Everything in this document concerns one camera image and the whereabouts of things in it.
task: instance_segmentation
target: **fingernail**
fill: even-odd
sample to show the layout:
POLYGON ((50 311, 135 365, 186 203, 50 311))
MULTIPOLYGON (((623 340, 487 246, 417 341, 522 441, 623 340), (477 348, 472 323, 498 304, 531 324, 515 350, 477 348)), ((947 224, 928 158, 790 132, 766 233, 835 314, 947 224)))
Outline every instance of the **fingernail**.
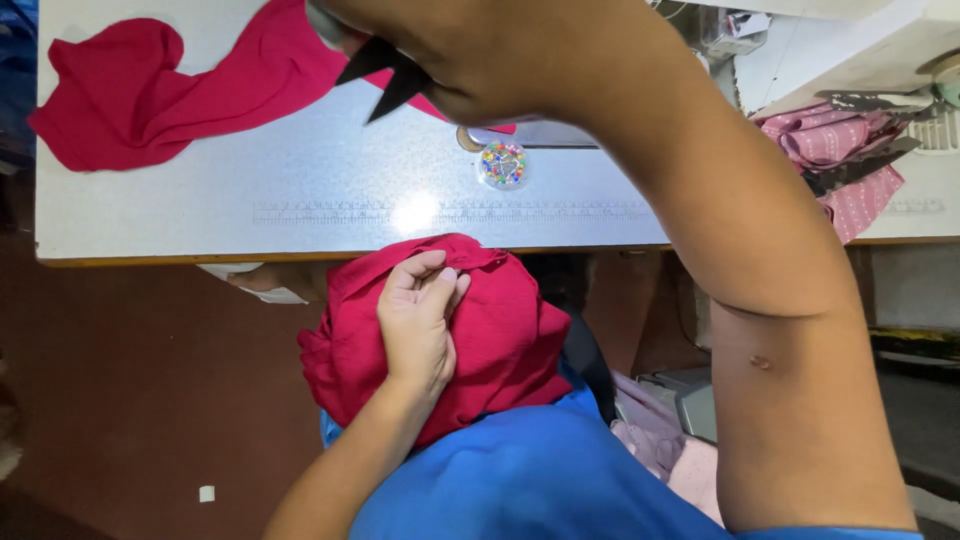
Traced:
POLYGON ((447 266, 446 268, 444 268, 443 272, 440 273, 440 279, 447 280, 448 282, 456 282, 457 271, 447 266))

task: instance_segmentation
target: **white table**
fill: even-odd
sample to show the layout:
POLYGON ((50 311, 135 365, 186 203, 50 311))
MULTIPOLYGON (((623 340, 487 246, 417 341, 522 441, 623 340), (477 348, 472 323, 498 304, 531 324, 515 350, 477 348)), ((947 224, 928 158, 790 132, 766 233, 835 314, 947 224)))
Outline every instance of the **white table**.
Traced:
MULTIPOLYGON (((228 52, 262 3, 44 0, 39 102, 57 84, 45 55, 55 37, 79 41, 151 16, 183 36, 180 70, 199 73, 228 52)), ((667 242, 602 151, 531 149, 529 184, 497 191, 478 181, 477 154, 441 120, 405 107, 362 127, 379 95, 364 82, 336 88, 296 114, 128 172, 72 173, 39 141, 36 256, 61 266, 341 258, 445 232, 504 248, 667 242)), ((882 235, 899 236, 900 223, 882 235)))

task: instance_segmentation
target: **black scissor blade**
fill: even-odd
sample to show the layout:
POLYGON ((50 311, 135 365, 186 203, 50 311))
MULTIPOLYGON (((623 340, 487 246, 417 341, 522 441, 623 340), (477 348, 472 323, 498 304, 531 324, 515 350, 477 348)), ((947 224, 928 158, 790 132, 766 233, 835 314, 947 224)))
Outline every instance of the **black scissor blade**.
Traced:
POLYGON ((381 69, 394 67, 402 56, 386 39, 371 37, 347 62, 334 85, 339 86, 372 75, 381 69))
POLYGON ((426 90, 431 83, 433 83, 433 79, 427 75, 426 71, 407 59, 401 67, 396 69, 394 77, 383 89, 383 97, 380 98, 373 109, 367 124, 369 125, 371 122, 375 122, 399 109, 401 105, 426 90))

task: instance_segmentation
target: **scissors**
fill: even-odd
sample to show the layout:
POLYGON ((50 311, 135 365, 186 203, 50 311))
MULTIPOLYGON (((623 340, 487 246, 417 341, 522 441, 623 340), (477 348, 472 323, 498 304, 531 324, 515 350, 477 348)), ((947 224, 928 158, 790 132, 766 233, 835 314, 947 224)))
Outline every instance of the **scissors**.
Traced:
MULTIPOLYGON (((331 48, 341 48, 346 28, 344 24, 310 2, 306 4, 307 18, 324 43, 331 48)), ((387 68, 394 70, 394 76, 383 89, 383 97, 373 108, 367 120, 368 126, 371 122, 399 109, 433 83, 433 79, 427 75, 426 71, 423 71, 423 68, 410 57, 396 50, 396 47, 386 39, 374 36, 353 55, 334 85, 344 85, 387 68)))

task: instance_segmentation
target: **scar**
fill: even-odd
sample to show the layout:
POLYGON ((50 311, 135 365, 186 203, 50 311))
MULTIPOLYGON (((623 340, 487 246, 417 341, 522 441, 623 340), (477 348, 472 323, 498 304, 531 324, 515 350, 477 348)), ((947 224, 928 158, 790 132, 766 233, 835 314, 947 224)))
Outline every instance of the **scar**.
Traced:
POLYGON ((770 369, 770 360, 765 356, 751 356, 750 363, 762 370, 770 369))

